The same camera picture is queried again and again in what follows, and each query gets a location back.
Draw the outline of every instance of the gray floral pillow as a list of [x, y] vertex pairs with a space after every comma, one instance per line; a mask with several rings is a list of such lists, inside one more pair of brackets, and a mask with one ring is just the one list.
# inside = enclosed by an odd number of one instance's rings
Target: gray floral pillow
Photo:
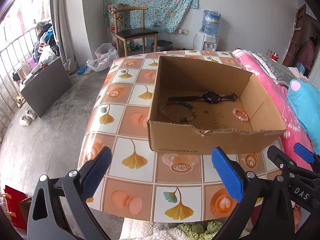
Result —
[[289, 87], [290, 81], [292, 79], [296, 79], [296, 77], [286, 66], [275, 62], [266, 55], [261, 53], [252, 53], [252, 55], [260, 62], [262, 67], [264, 67], [267, 71], [268, 75], [272, 77], [276, 83]]

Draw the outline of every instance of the fluffy rug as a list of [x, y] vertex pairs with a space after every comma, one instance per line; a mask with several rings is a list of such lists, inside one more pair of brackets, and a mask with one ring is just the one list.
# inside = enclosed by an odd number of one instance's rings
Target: fluffy rug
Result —
[[120, 239], [132, 240], [211, 240], [222, 227], [219, 221], [194, 223], [156, 223], [125, 218]]

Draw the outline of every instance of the chair backrest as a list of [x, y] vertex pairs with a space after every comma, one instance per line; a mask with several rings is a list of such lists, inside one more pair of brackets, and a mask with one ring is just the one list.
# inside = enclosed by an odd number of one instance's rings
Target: chair backrest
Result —
[[115, 31], [116, 33], [118, 32], [118, 22], [117, 22], [117, 13], [119, 12], [129, 12], [129, 11], [136, 11], [136, 10], [142, 10], [142, 21], [141, 21], [141, 25], [142, 28], [144, 28], [144, 11], [148, 10], [148, 7], [139, 7], [139, 6], [126, 6], [126, 7], [122, 7], [118, 10], [114, 10], [112, 11], [115, 14]]

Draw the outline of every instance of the pink clothing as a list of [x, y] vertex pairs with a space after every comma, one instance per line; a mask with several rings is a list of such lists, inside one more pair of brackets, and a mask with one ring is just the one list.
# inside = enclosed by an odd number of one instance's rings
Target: pink clothing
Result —
[[293, 150], [293, 146], [297, 142], [301, 143], [310, 151], [313, 151], [313, 148], [308, 135], [300, 126], [300, 123], [287, 100], [288, 89], [284, 85], [276, 85], [273, 79], [261, 69], [260, 63], [249, 52], [245, 50], [235, 50], [233, 55], [240, 62], [240, 65], [244, 70], [250, 71], [257, 76], [281, 114], [287, 127], [286, 132], [280, 136], [284, 153], [294, 160], [298, 166], [311, 170], [310, 165]]
[[315, 56], [315, 46], [312, 41], [309, 39], [303, 43], [300, 51], [297, 54], [297, 59], [302, 63], [302, 65], [311, 70], [313, 57]]

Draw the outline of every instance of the pink polka dot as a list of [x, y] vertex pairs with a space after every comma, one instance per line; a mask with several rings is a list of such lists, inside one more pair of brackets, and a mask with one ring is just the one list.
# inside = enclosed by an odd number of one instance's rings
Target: pink polka dot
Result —
[[291, 82], [291, 89], [293, 91], [298, 91], [300, 87], [301, 87], [301, 84], [298, 81]]

